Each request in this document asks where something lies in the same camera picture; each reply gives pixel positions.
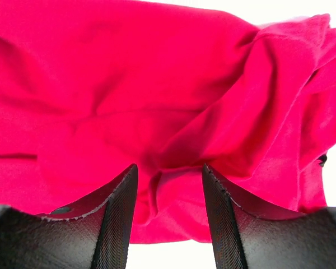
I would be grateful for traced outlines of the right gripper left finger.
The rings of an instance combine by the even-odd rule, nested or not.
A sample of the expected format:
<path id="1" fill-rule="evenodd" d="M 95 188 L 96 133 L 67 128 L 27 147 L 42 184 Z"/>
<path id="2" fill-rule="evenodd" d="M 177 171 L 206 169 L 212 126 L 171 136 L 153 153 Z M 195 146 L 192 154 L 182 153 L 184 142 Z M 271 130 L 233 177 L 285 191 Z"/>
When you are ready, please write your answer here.
<path id="1" fill-rule="evenodd" d="M 49 214 L 0 205 L 0 268 L 125 268 L 137 187 L 133 164 Z"/>

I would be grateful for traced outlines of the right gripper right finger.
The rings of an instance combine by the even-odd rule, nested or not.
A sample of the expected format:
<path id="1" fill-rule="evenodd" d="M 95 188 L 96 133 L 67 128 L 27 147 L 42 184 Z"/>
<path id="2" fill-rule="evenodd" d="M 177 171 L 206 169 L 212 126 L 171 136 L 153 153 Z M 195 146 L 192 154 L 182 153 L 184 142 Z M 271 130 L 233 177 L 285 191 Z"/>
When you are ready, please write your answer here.
<path id="1" fill-rule="evenodd" d="M 217 268 L 336 268 L 336 207 L 291 211 L 208 165 L 202 183 Z"/>

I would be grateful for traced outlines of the red t shirt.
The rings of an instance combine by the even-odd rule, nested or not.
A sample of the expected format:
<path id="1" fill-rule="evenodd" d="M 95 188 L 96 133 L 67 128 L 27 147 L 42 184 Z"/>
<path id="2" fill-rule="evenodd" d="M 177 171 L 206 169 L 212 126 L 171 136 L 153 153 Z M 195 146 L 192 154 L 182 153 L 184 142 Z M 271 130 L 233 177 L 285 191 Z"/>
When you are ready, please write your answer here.
<path id="1" fill-rule="evenodd" d="M 334 144 L 327 14 L 258 27 L 141 1 L 0 1 L 2 205 L 49 212 L 135 163 L 132 243 L 208 243 L 203 164 L 310 213 Z"/>

